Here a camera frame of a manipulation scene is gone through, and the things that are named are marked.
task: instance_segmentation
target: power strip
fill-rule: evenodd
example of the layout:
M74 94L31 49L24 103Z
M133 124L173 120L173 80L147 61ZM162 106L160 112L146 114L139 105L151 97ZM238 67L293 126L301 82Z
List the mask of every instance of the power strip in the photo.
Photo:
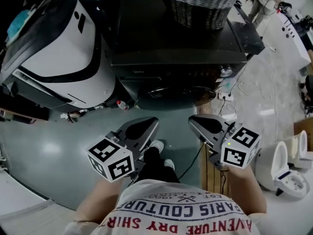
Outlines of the power strip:
M229 96L228 93L220 92L220 93L218 94L218 99L220 99L220 100L224 100L224 99L225 99L225 101L232 102L232 101L234 101L234 95L231 94L231 95Z

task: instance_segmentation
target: shoe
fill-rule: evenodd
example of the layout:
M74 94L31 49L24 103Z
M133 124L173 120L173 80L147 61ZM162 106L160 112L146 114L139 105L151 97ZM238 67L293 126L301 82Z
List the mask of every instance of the shoe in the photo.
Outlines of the shoe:
M164 160L164 166L170 167L175 170L174 162L171 159Z
M164 144L160 140L154 140L151 143L151 145L141 153L141 156L139 157L139 160L143 161L143 154L145 154L146 150L148 150L150 147L155 147L156 149L158 149L159 153L161 153L161 151L164 148Z

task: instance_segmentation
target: laundry basket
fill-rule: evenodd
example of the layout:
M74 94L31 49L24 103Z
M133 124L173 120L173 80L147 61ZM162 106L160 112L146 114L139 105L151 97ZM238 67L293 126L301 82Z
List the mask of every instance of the laundry basket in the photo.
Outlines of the laundry basket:
M183 26L217 30L225 25L236 0L163 0L173 19Z

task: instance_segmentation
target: black pants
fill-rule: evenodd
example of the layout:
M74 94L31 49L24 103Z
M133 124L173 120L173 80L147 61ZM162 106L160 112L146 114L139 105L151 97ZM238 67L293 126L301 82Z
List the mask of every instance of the black pants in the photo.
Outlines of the black pants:
M179 183L174 170L164 166L164 160L161 159L157 148L151 147L143 155L143 161L146 163L136 182L144 179L155 179L169 183Z

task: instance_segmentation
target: bottle with red cap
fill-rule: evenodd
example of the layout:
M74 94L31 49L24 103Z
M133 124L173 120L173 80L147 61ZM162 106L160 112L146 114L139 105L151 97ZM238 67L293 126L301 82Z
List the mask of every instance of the bottle with red cap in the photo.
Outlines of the bottle with red cap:
M127 103L125 103L124 101L122 100L117 100L116 101L117 103L117 106L125 111L127 111L129 109L129 105Z

